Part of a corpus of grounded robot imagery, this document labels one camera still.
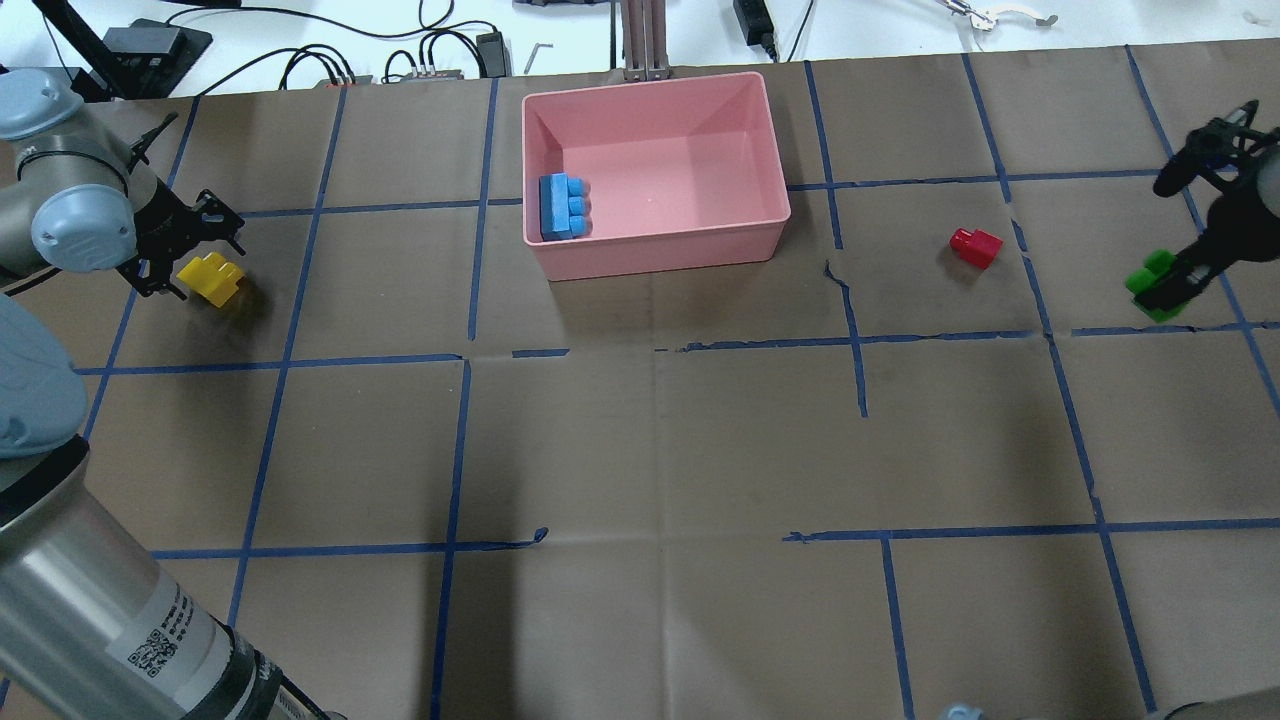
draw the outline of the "white background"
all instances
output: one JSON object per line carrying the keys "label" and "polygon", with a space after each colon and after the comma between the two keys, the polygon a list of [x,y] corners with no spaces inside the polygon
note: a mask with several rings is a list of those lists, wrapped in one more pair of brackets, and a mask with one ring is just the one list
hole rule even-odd
{"label": "white background", "polygon": [[[791,47],[808,0],[768,0],[783,55]],[[1024,0],[1042,13],[1057,14],[1050,29],[1020,15],[1005,15],[991,33],[975,33],[933,0],[815,0],[797,59],[869,58],[937,53],[1092,47],[1194,40],[1280,37],[1280,0]],[[1000,0],[974,0],[983,8]],[[257,3],[268,5],[269,0]],[[279,0],[276,6],[326,15],[365,29],[397,32],[415,27],[416,0]],[[425,15],[435,19],[444,0],[426,0]],[[134,18],[164,19],[184,5],[157,0],[73,0],[73,6],[101,36]],[[709,65],[768,61],[759,49],[742,42],[731,0],[667,0],[668,53],[672,64]],[[457,0],[454,20],[495,23],[511,47],[512,70],[520,74],[535,42],[541,49],[531,74],[603,70],[609,64],[609,6],[552,5],[535,8],[512,0]],[[396,49],[416,55],[415,41],[380,41],[314,20],[266,13],[200,13],[179,24],[214,33],[214,45],[178,87],[192,95],[244,60],[276,47],[328,42],[361,74],[381,77],[387,56]],[[59,36],[68,64],[83,65]],[[274,88],[287,55],[276,56],[237,76],[219,92]],[[0,0],[0,63],[9,67],[56,65],[58,59],[40,13],[29,0]],[[403,72],[403,59],[397,61]],[[462,68],[476,77],[474,61],[452,40],[436,46],[439,67]],[[324,76],[314,60],[294,72],[291,87],[314,85]]]}

